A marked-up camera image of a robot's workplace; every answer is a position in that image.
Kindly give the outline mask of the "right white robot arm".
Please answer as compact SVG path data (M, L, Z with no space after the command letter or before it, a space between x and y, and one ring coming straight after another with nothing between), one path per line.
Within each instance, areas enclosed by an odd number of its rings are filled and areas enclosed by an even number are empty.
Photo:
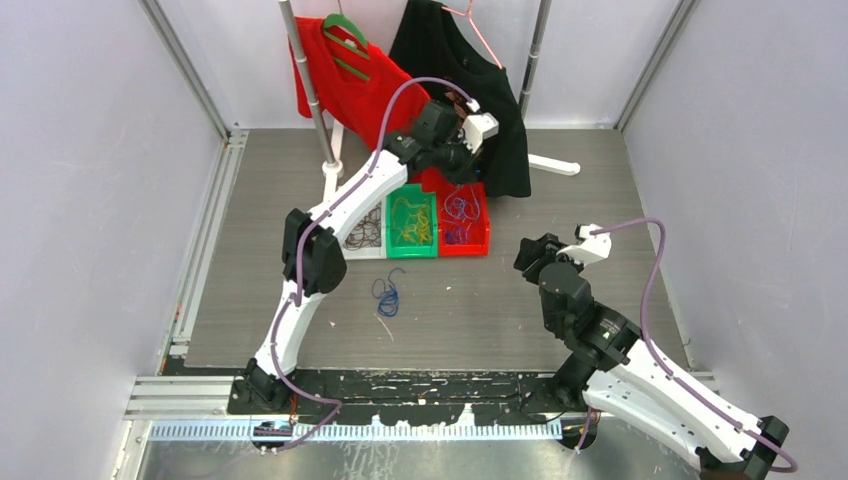
M758 417L696 380L646 336L644 327L602 304L582 270L609 257L610 235L581 225L572 244L553 234L520 242L514 268L537 286L545 328L571 354L551 381L567 410L610 413L661 442L703 479L764 479L777 471L789 428Z

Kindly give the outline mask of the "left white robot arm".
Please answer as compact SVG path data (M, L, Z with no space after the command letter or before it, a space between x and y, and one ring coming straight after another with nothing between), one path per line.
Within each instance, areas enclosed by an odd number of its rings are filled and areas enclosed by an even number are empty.
M498 131L498 121L476 101L467 102L465 113L430 101L409 129L383 131L370 158L328 199L288 213L279 305L261 346L233 381L229 413L282 413L289 407L302 342L320 303L347 273L343 243L356 224L429 168L454 183L475 182L478 154Z

